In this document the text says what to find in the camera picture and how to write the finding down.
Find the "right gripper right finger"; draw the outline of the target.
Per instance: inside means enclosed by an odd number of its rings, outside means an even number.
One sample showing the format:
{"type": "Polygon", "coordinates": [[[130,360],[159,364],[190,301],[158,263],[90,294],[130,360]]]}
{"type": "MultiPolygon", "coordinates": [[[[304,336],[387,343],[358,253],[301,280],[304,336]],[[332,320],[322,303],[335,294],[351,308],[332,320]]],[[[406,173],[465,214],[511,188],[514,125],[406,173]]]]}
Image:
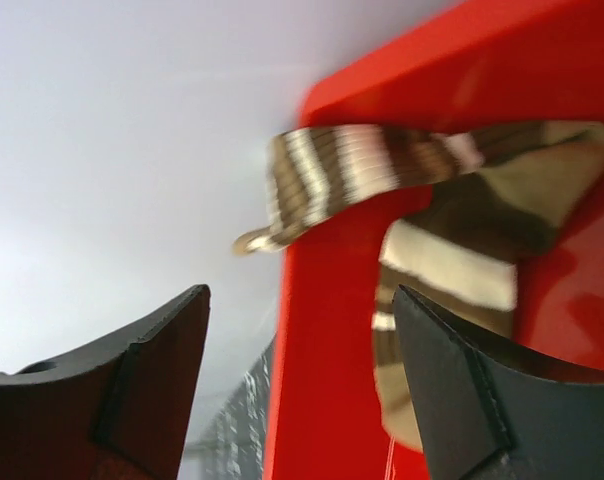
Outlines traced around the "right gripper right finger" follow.
{"type": "Polygon", "coordinates": [[[604,479],[604,371],[470,323],[413,289],[393,299],[433,479],[604,479]]]}

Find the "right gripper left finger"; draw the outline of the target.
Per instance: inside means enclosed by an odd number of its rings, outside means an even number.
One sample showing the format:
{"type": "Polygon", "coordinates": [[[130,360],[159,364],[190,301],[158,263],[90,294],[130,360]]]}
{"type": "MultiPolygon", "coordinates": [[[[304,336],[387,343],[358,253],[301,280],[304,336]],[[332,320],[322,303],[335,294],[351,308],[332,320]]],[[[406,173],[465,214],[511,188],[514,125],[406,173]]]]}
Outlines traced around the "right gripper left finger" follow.
{"type": "Polygon", "coordinates": [[[0,373],[0,479],[174,479],[211,292],[194,285],[67,353],[0,373]]]}

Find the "brown striped sock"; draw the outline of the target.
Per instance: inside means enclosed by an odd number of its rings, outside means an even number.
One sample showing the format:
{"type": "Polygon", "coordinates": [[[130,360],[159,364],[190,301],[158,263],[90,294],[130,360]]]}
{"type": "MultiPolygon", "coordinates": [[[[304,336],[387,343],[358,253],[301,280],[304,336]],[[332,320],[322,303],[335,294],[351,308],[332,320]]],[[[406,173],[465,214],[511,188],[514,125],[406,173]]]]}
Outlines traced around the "brown striped sock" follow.
{"type": "Polygon", "coordinates": [[[417,451],[422,441],[392,312],[395,290],[410,287],[511,337],[518,265],[555,246],[604,175],[604,123],[534,120],[462,133],[379,124],[306,127],[275,136],[270,153],[269,222],[235,240],[238,255],[284,249],[375,196],[432,189],[426,206],[385,232],[371,317],[382,426],[417,451]]]}

